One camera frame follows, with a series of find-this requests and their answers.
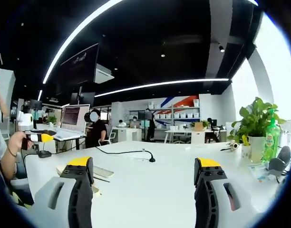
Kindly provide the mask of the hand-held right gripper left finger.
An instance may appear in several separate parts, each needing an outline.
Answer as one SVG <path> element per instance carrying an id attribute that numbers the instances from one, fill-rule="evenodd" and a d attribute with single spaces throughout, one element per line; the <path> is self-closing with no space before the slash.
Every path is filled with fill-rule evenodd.
<path id="1" fill-rule="evenodd" d="M 73 159 L 39 189 L 27 217 L 37 228 L 92 227 L 93 183 L 93 158 Z"/>

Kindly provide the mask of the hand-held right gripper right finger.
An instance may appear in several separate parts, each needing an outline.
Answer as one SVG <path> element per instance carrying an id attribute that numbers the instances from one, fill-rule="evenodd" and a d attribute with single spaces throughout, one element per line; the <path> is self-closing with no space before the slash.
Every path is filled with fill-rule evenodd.
<path id="1" fill-rule="evenodd" d="M 252 224 L 250 194 L 229 179 L 216 161 L 195 159 L 194 186 L 196 228 L 245 228 Z"/>

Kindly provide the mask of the person's left hand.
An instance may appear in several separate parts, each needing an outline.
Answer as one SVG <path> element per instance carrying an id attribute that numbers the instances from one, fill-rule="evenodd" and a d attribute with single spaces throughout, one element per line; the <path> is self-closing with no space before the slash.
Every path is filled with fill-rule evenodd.
<path id="1" fill-rule="evenodd" d="M 7 148 L 12 156 L 17 157 L 17 152 L 22 148 L 24 140 L 27 140 L 24 132 L 16 132 L 11 136 Z M 27 144 L 25 145 L 27 146 L 25 150 L 28 150 L 32 147 L 33 142 L 27 140 Z"/>

